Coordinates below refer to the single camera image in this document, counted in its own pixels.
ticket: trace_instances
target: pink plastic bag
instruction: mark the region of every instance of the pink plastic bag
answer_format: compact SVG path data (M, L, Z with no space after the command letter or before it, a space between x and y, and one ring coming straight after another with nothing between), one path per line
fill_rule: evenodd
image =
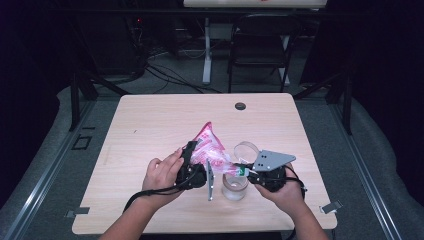
M224 153L224 146L212 131L212 123L207 122L193 139L197 141L190 162L206 166L209 160L214 173L226 173L234 176L245 175L244 169L232 164L230 157Z

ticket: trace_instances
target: glass cup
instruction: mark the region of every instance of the glass cup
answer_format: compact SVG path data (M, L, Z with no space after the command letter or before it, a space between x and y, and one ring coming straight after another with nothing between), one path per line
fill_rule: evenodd
M247 192L247 177L235 177L229 174L222 175L222 193L231 201L241 200Z

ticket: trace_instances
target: dark curtain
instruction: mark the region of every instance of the dark curtain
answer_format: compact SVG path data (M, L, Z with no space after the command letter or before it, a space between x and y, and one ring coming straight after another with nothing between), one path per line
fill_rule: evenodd
M368 38L366 51L356 55L353 97L386 135L397 173L424 206L424 4L329 0L327 7L330 12L372 10L374 16L368 19L372 22L321 22L301 83L321 82L340 72L357 54L356 44Z

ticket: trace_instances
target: human hand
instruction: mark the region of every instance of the human hand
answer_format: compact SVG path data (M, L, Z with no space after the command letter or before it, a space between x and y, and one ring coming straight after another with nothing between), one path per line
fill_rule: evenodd
M293 169L291 163L288 163L287 166ZM289 169L286 169L286 176L296 178L296 175ZM291 217L301 212L305 207L307 208L298 182L287 181L284 187L277 192L270 192L258 184L255 184L255 187L264 198L274 202L280 210Z
M163 161L155 158L150 161L146 176L143 181L142 191L145 190L156 190L174 186L177 178L177 173L184 163L184 159L181 158L182 149L179 148L177 151L169 155ZM157 211L159 208L172 202L181 195L182 192L177 192L170 195L151 195L143 196L143 200L151 207L153 211Z

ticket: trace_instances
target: right hand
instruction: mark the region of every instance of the right hand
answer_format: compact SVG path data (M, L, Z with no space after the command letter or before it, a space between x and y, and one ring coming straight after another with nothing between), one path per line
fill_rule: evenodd
M287 166L293 169L291 163L288 163ZM286 169L286 176L293 178L296 177L289 169ZM274 202L280 210L284 211L291 217L302 212L305 207L307 208L298 182L287 181L284 187L277 192L270 192L258 184L255 184L255 187L264 198Z

